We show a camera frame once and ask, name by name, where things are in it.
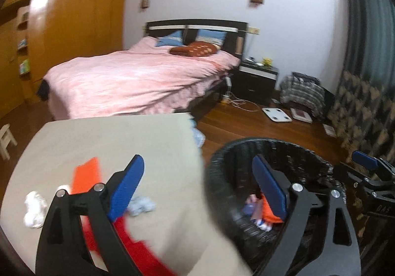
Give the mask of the blue quilted mat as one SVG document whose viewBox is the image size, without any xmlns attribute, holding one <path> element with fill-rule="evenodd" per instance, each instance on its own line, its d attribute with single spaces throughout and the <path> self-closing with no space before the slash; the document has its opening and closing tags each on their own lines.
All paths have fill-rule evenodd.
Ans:
<svg viewBox="0 0 395 276">
<path fill-rule="evenodd" d="M 194 119 L 190 119 L 190 124 L 194 136 L 194 141 L 199 150 L 202 151 L 203 145 L 206 142 L 206 136 L 197 128 L 197 122 Z"/>
</svg>

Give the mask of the red and white scale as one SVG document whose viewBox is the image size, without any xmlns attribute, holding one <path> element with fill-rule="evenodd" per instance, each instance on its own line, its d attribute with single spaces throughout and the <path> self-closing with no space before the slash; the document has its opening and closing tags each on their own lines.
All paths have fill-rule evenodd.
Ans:
<svg viewBox="0 0 395 276">
<path fill-rule="evenodd" d="M 310 115 L 306 111 L 303 111 L 303 110 L 291 108 L 291 115 L 294 119 L 301 121 L 301 122 L 306 122 L 309 124 L 311 124 L 313 122 Z"/>
</svg>

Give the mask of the grey table cloth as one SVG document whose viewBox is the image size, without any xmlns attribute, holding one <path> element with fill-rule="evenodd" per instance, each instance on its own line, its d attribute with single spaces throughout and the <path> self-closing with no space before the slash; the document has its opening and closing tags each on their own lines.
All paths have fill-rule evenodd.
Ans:
<svg viewBox="0 0 395 276">
<path fill-rule="evenodd" d="M 112 116 L 45 124 L 22 153 L 1 205 L 1 227 L 29 268 L 36 264 L 38 229 L 24 225 L 25 197 L 36 191 L 51 201 L 70 184 L 74 169 L 93 157 L 103 181 L 125 169 L 134 155 L 145 161 L 137 194 L 151 213 L 127 218 L 132 238 L 144 240 L 178 275 L 250 275 L 235 246 L 217 229 L 203 192 L 204 163 L 188 114 Z"/>
</svg>

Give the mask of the patterned curtain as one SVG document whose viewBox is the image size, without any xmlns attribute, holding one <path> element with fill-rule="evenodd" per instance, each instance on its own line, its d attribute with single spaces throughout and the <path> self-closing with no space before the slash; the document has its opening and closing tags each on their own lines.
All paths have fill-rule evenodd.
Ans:
<svg viewBox="0 0 395 276">
<path fill-rule="evenodd" d="M 347 48 L 328 117 L 348 153 L 394 162 L 392 0 L 349 0 Z"/>
</svg>

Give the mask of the blue pillow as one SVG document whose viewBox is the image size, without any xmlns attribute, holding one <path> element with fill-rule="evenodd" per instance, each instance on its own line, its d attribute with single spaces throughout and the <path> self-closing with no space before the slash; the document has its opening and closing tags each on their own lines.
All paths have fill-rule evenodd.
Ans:
<svg viewBox="0 0 395 276">
<path fill-rule="evenodd" d="M 169 34 L 168 36 L 159 37 L 155 46 L 156 47 L 161 47 L 161 46 L 179 47 L 179 46 L 183 46 L 183 34 L 182 34 L 181 30 L 173 32 L 172 34 Z"/>
<path fill-rule="evenodd" d="M 201 29 L 197 32 L 196 41 L 207 42 L 221 48 L 224 44 L 226 35 L 227 32 L 223 31 Z"/>
</svg>

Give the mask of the left wall lamp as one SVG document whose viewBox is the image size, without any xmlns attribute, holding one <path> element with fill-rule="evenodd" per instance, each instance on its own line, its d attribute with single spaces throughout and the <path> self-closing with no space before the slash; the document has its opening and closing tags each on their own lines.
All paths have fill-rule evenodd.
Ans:
<svg viewBox="0 0 395 276">
<path fill-rule="evenodd" d="M 141 0 L 141 8 L 147 9 L 150 6 L 150 0 Z"/>
</svg>

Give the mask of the red rubber glove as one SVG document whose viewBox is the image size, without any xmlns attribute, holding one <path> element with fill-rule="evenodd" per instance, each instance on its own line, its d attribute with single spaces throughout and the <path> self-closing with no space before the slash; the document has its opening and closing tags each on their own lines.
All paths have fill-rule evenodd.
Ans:
<svg viewBox="0 0 395 276">
<path fill-rule="evenodd" d="M 144 276 L 173 276 L 176 275 L 171 269 L 163 264 L 157 257 L 149 250 L 147 244 L 143 240 L 133 240 L 126 229 L 125 217 L 119 217 L 114 223 L 113 227 L 117 232 L 124 248 L 127 250 L 129 256 L 136 264 L 138 270 Z M 89 251 L 95 252 L 99 256 L 99 246 L 94 238 L 94 234 L 88 218 L 82 219 L 82 229 L 84 239 Z"/>
</svg>

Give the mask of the black bedside table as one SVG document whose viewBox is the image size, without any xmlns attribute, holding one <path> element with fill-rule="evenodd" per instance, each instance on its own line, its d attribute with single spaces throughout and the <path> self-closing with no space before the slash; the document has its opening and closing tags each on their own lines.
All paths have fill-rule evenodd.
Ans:
<svg viewBox="0 0 395 276">
<path fill-rule="evenodd" d="M 277 79 L 277 68 L 260 66 L 243 60 L 233 71 L 232 93 L 243 100 L 268 106 L 271 103 Z"/>
</svg>

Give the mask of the plaid bag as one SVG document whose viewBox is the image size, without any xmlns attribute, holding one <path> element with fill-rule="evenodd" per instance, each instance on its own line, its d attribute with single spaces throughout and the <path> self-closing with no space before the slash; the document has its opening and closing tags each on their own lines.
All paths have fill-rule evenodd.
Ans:
<svg viewBox="0 0 395 276">
<path fill-rule="evenodd" d="M 321 81 L 310 75 L 293 72 L 280 83 L 280 102 L 294 102 L 307 107 L 312 115 L 320 118 L 325 105 L 325 90 Z"/>
</svg>

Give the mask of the dark wooden headboard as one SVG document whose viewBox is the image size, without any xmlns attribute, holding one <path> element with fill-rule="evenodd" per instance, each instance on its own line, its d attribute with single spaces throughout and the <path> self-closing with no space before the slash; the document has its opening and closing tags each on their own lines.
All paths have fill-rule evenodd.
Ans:
<svg viewBox="0 0 395 276">
<path fill-rule="evenodd" d="M 244 54 L 247 29 L 246 22 L 220 19 L 168 19 L 150 21 L 143 27 L 144 35 L 152 37 L 163 37 L 181 31 L 184 44 L 195 41 L 199 30 L 225 32 L 222 50 L 240 59 Z"/>
</svg>

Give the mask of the yellow plush toy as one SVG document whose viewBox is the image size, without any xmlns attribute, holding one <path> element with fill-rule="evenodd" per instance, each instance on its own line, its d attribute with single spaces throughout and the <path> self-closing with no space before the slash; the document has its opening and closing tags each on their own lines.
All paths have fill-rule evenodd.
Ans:
<svg viewBox="0 0 395 276">
<path fill-rule="evenodd" d="M 262 64 L 267 68 L 271 68 L 273 66 L 273 60 L 271 58 L 265 57 L 262 59 Z"/>
</svg>

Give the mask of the right blue pillow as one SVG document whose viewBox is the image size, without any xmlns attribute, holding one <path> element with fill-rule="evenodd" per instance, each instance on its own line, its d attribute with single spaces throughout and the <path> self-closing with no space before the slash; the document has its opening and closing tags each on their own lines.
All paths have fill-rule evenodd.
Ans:
<svg viewBox="0 0 395 276">
<path fill-rule="evenodd" d="M 224 44 L 226 35 L 227 32 L 223 31 L 201 29 L 197 32 L 196 41 L 207 42 L 221 48 Z"/>
</svg>

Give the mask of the bed with pink cover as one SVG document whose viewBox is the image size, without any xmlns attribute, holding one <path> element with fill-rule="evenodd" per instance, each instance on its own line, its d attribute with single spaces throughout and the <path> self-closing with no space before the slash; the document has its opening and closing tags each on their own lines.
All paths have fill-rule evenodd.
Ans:
<svg viewBox="0 0 395 276">
<path fill-rule="evenodd" d="M 185 110 L 238 66 L 233 54 L 170 54 L 170 46 L 144 37 L 128 50 L 76 57 L 43 77 L 48 106 L 57 120 L 119 114 L 158 114 Z"/>
</svg>

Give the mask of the black trash bin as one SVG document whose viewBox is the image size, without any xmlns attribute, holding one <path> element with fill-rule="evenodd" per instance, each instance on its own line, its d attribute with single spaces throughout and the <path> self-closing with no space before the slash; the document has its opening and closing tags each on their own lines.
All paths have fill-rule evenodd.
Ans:
<svg viewBox="0 0 395 276">
<path fill-rule="evenodd" d="M 208 208 L 220 231 L 233 242 L 252 270 L 269 253 L 281 228 L 260 230 L 243 215 L 244 202 L 249 195 L 268 197 L 278 204 L 285 202 L 275 183 L 260 189 L 252 172 L 252 161 L 257 155 L 262 155 L 272 169 L 282 172 L 292 183 L 299 183 L 311 192 L 337 190 L 341 199 L 346 199 L 345 187 L 334 178 L 333 166 L 297 144 L 249 137 L 229 142 L 215 151 L 204 174 Z"/>
</svg>

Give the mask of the white crumpled tissue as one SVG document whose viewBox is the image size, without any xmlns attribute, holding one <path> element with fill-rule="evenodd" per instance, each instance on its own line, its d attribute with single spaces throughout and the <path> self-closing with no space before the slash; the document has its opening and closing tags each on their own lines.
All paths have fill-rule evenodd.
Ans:
<svg viewBox="0 0 395 276">
<path fill-rule="evenodd" d="M 43 226 L 48 204 L 43 196 L 37 191 L 29 192 L 25 197 L 26 213 L 23 222 L 26 227 L 39 229 Z"/>
</svg>

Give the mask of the white small stool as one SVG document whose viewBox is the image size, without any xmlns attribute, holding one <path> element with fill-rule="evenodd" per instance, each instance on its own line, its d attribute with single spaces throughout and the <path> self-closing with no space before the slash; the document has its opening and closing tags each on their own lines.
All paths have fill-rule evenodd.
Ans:
<svg viewBox="0 0 395 276">
<path fill-rule="evenodd" d="M 16 147 L 18 145 L 18 142 L 10 131 L 10 124 L 5 124 L 0 130 L 1 156 L 4 160 L 10 159 L 10 155 L 7 150 L 9 144 L 12 144 Z"/>
</svg>

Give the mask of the orange knitted cloth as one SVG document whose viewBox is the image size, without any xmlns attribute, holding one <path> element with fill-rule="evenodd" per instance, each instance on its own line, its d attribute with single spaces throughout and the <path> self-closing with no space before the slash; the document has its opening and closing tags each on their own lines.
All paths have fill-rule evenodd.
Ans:
<svg viewBox="0 0 395 276">
<path fill-rule="evenodd" d="M 71 183 L 71 194 L 88 192 L 95 184 L 101 182 L 99 159 L 97 157 L 91 158 L 86 163 L 75 168 Z"/>
<path fill-rule="evenodd" d="M 263 219 L 264 222 L 269 222 L 269 223 L 272 223 L 272 224 L 274 224 L 274 223 L 283 223 L 283 220 L 273 213 L 273 211 L 272 211 L 272 209 L 271 209 L 271 207 L 270 207 L 270 205 L 269 205 L 269 203 L 268 203 L 268 201 L 267 201 L 267 199 L 266 199 L 266 197 L 264 195 L 262 195 L 261 218 Z"/>
</svg>

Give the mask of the left blue pillow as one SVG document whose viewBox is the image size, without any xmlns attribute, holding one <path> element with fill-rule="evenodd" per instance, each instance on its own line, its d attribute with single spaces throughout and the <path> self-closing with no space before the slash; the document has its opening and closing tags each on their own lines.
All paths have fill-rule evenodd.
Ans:
<svg viewBox="0 0 395 276">
<path fill-rule="evenodd" d="M 159 37 L 155 46 L 156 47 L 161 47 L 161 46 L 179 47 L 179 46 L 183 46 L 183 34 L 182 34 L 181 30 L 173 32 L 172 34 L 169 34 L 168 36 Z"/>
</svg>

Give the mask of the wooden wardrobe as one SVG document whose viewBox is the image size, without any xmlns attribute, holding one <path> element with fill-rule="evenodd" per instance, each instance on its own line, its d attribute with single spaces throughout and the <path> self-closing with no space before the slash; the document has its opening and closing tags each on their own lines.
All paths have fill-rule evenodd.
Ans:
<svg viewBox="0 0 395 276">
<path fill-rule="evenodd" d="M 1 115 L 33 102 L 50 68 L 121 50 L 123 13 L 124 0 L 5 0 Z"/>
</svg>

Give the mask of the brown dotted cushion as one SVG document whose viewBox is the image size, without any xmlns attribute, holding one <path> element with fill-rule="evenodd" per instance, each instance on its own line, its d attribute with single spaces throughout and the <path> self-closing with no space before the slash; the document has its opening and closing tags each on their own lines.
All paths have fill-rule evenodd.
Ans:
<svg viewBox="0 0 395 276">
<path fill-rule="evenodd" d="M 212 43 L 205 41 L 194 41 L 188 46 L 179 46 L 171 48 L 169 53 L 171 55 L 185 56 L 185 57 L 207 57 L 216 54 L 218 47 Z"/>
</svg>

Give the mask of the white bathroom scale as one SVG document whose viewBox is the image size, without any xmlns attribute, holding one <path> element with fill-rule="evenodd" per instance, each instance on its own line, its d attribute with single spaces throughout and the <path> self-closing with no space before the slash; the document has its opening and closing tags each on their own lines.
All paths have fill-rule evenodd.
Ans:
<svg viewBox="0 0 395 276">
<path fill-rule="evenodd" d="M 292 118 L 279 108 L 262 108 L 262 111 L 270 120 L 276 123 L 292 122 Z"/>
</svg>

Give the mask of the grey crumpled tissue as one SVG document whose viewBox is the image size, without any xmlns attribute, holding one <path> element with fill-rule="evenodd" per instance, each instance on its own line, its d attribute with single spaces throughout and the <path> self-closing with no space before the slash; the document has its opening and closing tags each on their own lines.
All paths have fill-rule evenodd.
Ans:
<svg viewBox="0 0 395 276">
<path fill-rule="evenodd" d="M 150 213 L 156 209 L 156 204 L 149 197 L 134 197 L 127 206 L 127 213 L 136 217 L 141 213 Z"/>
</svg>

